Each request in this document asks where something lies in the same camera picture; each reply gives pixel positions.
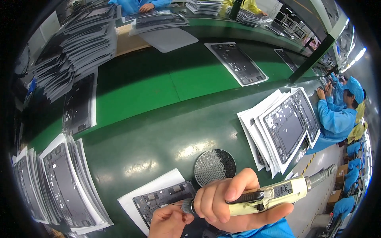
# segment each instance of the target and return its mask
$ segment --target metal plate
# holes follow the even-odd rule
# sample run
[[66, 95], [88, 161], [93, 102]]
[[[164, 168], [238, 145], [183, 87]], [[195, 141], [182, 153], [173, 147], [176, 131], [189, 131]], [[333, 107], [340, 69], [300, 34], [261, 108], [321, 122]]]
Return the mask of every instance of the metal plate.
[[194, 167], [194, 176], [201, 187], [217, 179], [233, 178], [235, 173], [233, 156], [221, 149], [205, 151]]

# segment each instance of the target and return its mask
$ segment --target finger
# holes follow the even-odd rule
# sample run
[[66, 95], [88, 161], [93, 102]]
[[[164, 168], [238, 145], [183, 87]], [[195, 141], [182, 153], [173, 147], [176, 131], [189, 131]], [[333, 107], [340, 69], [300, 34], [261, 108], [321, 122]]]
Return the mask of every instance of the finger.
[[181, 231], [182, 231], [184, 229], [184, 226], [185, 226], [185, 223], [182, 221], [182, 214], [177, 211], [173, 211], [169, 219], [161, 223], [160, 229], [163, 231], [173, 230], [175, 232], [176, 230], [175, 228], [181, 228]]
[[183, 213], [182, 209], [181, 209], [181, 205], [182, 205], [182, 200], [181, 201], [178, 201], [176, 203], [173, 203], [173, 204], [169, 204], [165, 207], [162, 207], [162, 208], [159, 208], [159, 209], [156, 209], [154, 211], [154, 214], [153, 216], [157, 216], [157, 217], [166, 217], [166, 216], [169, 216], [171, 215], [174, 211], [176, 212], [180, 212], [180, 213]]
[[212, 222], [217, 221], [217, 217], [213, 212], [213, 200], [216, 193], [217, 184], [205, 189], [201, 199], [201, 212]]
[[271, 208], [265, 212], [250, 215], [250, 222], [248, 223], [248, 230], [258, 229], [267, 224], [272, 224], [280, 220], [282, 217], [287, 216], [292, 212], [294, 206], [291, 203], [284, 203]]
[[222, 182], [217, 186], [212, 209], [221, 223], [227, 223], [230, 219], [229, 205], [226, 204], [224, 194], [230, 183]]
[[185, 224], [187, 225], [189, 225], [194, 220], [194, 216], [192, 214], [184, 214], [182, 218], [184, 219]]
[[234, 201], [245, 189], [249, 190], [255, 188], [259, 188], [257, 175], [251, 168], [244, 168], [239, 174], [232, 178], [225, 193], [225, 200]]
[[205, 191], [205, 187], [200, 188], [197, 191], [196, 196], [194, 197], [194, 200], [193, 200], [194, 210], [200, 218], [205, 217], [205, 215], [201, 212], [201, 199], [202, 199], [202, 195], [204, 194], [204, 191]]

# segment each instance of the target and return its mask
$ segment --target black metal pole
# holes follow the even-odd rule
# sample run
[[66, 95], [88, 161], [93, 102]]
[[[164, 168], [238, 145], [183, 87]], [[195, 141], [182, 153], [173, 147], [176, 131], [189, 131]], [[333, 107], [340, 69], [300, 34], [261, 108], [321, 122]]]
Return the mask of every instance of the black metal pole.
[[307, 70], [314, 66], [333, 45], [335, 39], [328, 34], [320, 46], [304, 61], [304, 63], [289, 77], [291, 83], [295, 83]]
[[241, 8], [243, 0], [235, 0], [233, 3], [232, 10], [230, 11], [229, 19], [235, 20], [237, 18], [237, 14], [239, 9]]

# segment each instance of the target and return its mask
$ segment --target worker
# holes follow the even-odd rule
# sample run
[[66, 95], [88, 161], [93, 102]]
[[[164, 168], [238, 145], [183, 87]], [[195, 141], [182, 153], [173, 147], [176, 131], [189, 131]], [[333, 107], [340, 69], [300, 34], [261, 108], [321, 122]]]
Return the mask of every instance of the worker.
[[359, 167], [353, 168], [350, 172], [344, 175], [344, 195], [346, 196], [351, 190], [352, 184], [359, 178]]
[[356, 108], [364, 98], [362, 87], [354, 77], [348, 79], [347, 88], [344, 89], [345, 108], [333, 104], [331, 82], [325, 86], [325, 91], [324, 94], [324, 90], [317, 89], [317, 95], [320, 99], [317, 106], [322, 126], [315, 146], [307, 151], [307, 155], [345, 140], [355, 126]]
[[[250, 168], [243, 169], [232, 179], [214, 181], [200, 188], [194, 199], [194, 209], [200, 218], [227, 234], [219, 238], [295, 238], [283, 217], [293, 210], [291, 203], [283, 203], [265, 212], [230, 216], [226, 201], [236, 200], [244, 190], [259, 188], [258, 178]], [[155, 210], [148, 238], [180, 238], [186, 224], [194, 217], [177, 206], [165, 206]]]
[[361, 169], [361, 159], [360, 158], [356, 158], [354, 160], [351, 160], [350, 162], [348, 162], [348, 172], [352, 171], [352, 169], [358, 167], [359, 169]]
[[[224, 0], [222, 3], [222, 8], [221, 8], [221, 11], [219, 12], [219, 15], [223, 18], [229, 17], [226, 15], [226, 8], [228, 6], [233, 6], [233, 3], [234, 3], [234, 0]], [[259, 9], [257, 7], [257, 3], [255, 2], [255, 0], [243, 1], [241, 3], [241, 8], [248, 10], [254, 14], [263, 14], [263, 15], [267, 16], [267, 13], [265, 13], [264, 11], [262, 11], [261, 9]]]
[[362, 149], [362, 143], [360, 141], [353, 143], [352, 145], [349, 145], [347, 147], [347, 154], [349, 157], [352, 157], [355, 154], [358, 154], [361, 149]]
[[348, 140], [347, 144], [349, 145], [350, 143], [352, 143], [352, 141], [357, 141], [361, 139], [361, 137], [364, 135], [364, 132], [366, 131], [367, 128], [368, 128], [367, 122], [364, 122], [363, 124], [361, 123], [357, 124], [349, 133], [347, 138]]
[[122, 16], [136, 12], [146, 13], [154, 8], [161, 8], [171, 4], [172, 0], [110, 0], [109, 3], [116, 3], [122, 6]]
[[347, 88], [347, 82], [348, 80], [344, 77], [343, 84], [339, 81], [339, 79], [336, 77], [336, 75], [332, 72], [331, 78], [334, 82], [336, 82], [335, 86], [335, 94], [333, 96], [333, 103], [338, 106], [344, 106], [345, 103], [343, 102], [343, 93], [344, 89]]
[[333, 219], [335, 220], [340, 214], [342, 214], [341, 220], [344, 220], [349, 213], [353, 212], [355, 209], [355, 203], [355, 198], [353, 196], [342, 198], [337, 201], [333, 207]]
[[362, 103], [359, 104], [359, 106], [356, 109], [357, 111], [356, 124], [360, 123], [360, 120], [365, 113], [365, 99], [367, 98], [367, 92], [365, 91], [365, 89], [363, 89], [363, 91], [364, 91], [364, 100], [362, 101]]

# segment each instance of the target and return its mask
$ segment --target stack of paper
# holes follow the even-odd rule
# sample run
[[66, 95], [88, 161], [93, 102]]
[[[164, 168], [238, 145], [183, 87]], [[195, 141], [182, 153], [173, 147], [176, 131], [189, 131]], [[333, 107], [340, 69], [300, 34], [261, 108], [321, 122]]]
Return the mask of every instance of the stack of paper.
[[[311, 115], [312, 106], [304, 90], [291, 92], [276, 90], [253, 108], [237, 113], [257, 169], [266, 168], [272, 177], [278, 172], [284, 174], [307, 135], [310, 148], [320, 135], [320, 126]], [[306, 103], [299, 100], [301, 92]]]
[[95, 189], [82, 139], [60, 134], [36, 161], [40, 166], [36, 183], [44, 191], [51, 219], [66, 222], [79, 235], [113, 225]]
[[218, 16], [223, 0], [188, 0], [186, 7], [194, 14]]
[[[232, 10], [231, 6], [228, 6], [226, 8], [227, 17], [230, 15], [231, 10]], [[269, 16], [265, 16], [263, 14], [254, 14], [243, 8], [241, 8], [238, 11], [236, 20], [238, 22], [241, 22], [250, 26], [254, 26], [254, 27], [259, 26], [262, 23], [272, 22], [272, 19]]]
[[189, 21], [179, 13], [157, 14], [135, 19], [131, 26], [129, 36], [149, 32], [153, 30], [162, 30], [189, 26]]
[[90, 7], [52, 36], [31, 69], [51, 102], [70, 91], [75, 76], [115, 56], [120, 17], [115, 4]]
[[28, 150], [24, 147], [19, 156], [13, 159], [14, 177], [32, 218], [37, 222], [59, 225], [55, 210], [46, 202], [40, 169], [33, 148]]

